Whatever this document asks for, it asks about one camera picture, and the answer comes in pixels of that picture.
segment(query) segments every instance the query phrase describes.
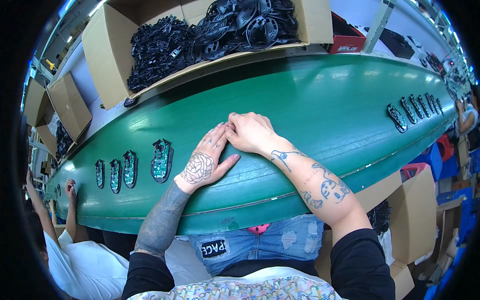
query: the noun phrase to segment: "green conveyor belt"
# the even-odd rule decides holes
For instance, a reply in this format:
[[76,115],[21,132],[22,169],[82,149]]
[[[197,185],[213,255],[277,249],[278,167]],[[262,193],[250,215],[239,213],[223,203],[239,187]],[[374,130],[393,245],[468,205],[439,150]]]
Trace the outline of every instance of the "green conveyor belt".
[[[445,116],[433,114],[416,125],[407,120],[408,131],[399,133],[386,106],[392,103],[407,119],[400,98],[426,92],[440,99]],[[55,198],[57,184],[63,189],[65,181],[74,178],[79,224],[137,233],[199,140],[233,111],[268,116],[279,135],[343,177],[353,192],[407,164],[440,137],[456,115],[443,80],[423,68],[357,55],[265,61],[184,84],[126,112],[60,166],[48,182],[47,197]],[[152,143],[160,138],[174,149],[171,174],[163,184],[150,175]],[[100,190],[95,162],[114,158],[123,162],[127,150],[138,157],[135,187],[122,183],[114,194],[107,164],[106,184]],[[245,228],[308,211],[271,162],[231,145],[220,160],[234,153],[241,159],[227,175],[191,197],[177,234]],[[58,215],[66,218],[68,200],[63,192],[56,201]]]

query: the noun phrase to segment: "black sleeve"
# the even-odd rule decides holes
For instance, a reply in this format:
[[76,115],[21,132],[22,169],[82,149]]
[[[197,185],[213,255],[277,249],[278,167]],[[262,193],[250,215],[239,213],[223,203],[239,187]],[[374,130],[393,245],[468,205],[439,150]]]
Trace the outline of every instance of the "black sleeve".
[[163,261],[147,253],[135,252],[130,255],[122,300],[143,292],[169,292],[174,287],[173,276]]
[[330,258],[332,286],[342,298],[395,299],[395,283],[374,230],[347,234],[333,246]]

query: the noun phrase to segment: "tattooed hand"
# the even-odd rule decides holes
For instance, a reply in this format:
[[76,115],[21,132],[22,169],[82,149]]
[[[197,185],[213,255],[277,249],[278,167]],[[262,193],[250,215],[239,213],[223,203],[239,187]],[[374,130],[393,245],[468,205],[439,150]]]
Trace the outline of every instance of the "tattooed hand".
[[277,140],[284,140],[275,133],[267,117],[254,112],[243,115],[232,112],[228,116],[226,134],[235,148],[265,157],[270,155]]
[[234,154],[221,164],[218,163],[227,144],[227,127],[228,124],[218,124],[199,142],[185,169],[175,177],[175,182],[182,191],[191,194],[199,187],[219,180],[240,159],[240,155]]

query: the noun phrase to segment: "denim shorts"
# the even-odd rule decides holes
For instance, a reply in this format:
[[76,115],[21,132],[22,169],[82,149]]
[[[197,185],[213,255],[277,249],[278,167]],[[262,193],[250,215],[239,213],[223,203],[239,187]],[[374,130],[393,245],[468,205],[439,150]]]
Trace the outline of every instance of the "denim shorts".
[[323,221],[307,214],[270,223],[261,235],[238,229],[188,238],[198,259],[216,276],[227,266],[247,259],[314,260],[323,230]]

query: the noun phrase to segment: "hand tattoo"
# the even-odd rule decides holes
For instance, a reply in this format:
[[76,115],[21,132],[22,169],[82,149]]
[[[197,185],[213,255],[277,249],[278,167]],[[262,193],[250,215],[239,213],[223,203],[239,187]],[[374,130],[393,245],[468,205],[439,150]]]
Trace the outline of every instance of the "hand tattoo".
[[138,232],[135,252],[147,253],[165,261],[165,250],[172,244],[183,208],[190,194],[175,181],[150,210]]
[[309,192],[307,191],[299,191],[300,194],[302,194],[303,198],[305,199],[305,202],[307,204],[310,204],[311,206],[315,207],[315,208],[320,208],[322,207],[323,205],[323,201],[322,200],[315,200],[315,199],[312,199],[312,194],[310,194]]
[[285,162],[285,159],[287,159],[289,154],[297,154],[303,157],[308,157],[305,154],[303,154],[301,151],[280,152],[280,151],[274,150],[271,153],[271,155],[275,155],[276,157],[278,157],[278,159],[280,159],[282,163],[287,167],[288,171],[291,172],[292,170],[290,170],[290,168],[287,166],[287,163]]
[[214,161],[211,156],[202,152],[195,152],[190,157],[187,166],[180,173],[186,182],[195,184],[206,180],[212,175]]
[[345,198],[345,195],[350,193],[350,189],[340,178],[338,181],[336,181],[327,177],[327,175],[332,175],[332,172],[330,172],[324,166],[320,165],[319,163],[314,163],[312,168],[320,168],[324,171],[324,178],[326,180],[322,182],[321,191],[325,199],[328,200],[328,197],[333,195],[338,200],[336,203],[340,203]]

